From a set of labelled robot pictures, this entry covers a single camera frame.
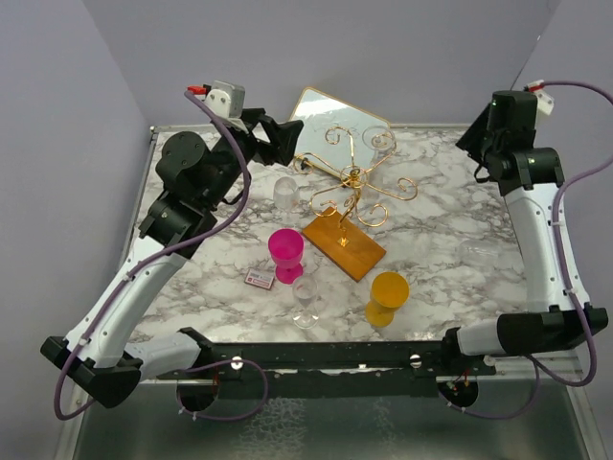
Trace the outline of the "clear round wine glass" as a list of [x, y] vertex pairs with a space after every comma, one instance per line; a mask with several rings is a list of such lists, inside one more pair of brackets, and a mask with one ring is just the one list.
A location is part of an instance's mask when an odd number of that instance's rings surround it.
[[459, 244], [457, 254], [465, 265], [491, 269], [498, 266], [500, 250], [488, 241], [465, 240]]

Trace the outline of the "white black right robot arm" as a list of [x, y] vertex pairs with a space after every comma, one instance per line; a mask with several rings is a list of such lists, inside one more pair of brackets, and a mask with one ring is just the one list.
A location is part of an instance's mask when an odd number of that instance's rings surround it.
[[498, 186], [511, 218], [527, 282], [527, 307], [446, 332], [440, 363], [461, 375], [475, 356], [525, 356], [570, 350], [608, 325], [580, 279], [563, 223], [566, 183], [558, 153], [534, 144], [538, 92], [496, 91], [457, 142]]

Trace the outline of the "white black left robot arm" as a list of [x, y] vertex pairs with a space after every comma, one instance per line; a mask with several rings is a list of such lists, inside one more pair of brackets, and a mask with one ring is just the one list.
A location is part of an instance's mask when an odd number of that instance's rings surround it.
[[250, 161], [289, 165], [304, 129], [279, 124], [262, 108], [243, 110], [243, 128], [229, 126], [212, 146], [193, 131], [172, 135], [155, 166], [163, 182], [125, 263], [96, 305], [65, 336], [50, 336], [41, 353], [91, 399], [112, 408], [142, 381], [172, 371], [197, 379], [211, 369], [202, 337], [189, 328], [141, 344], [130, 337], [164, 285], [223, 229], [214, 215]]

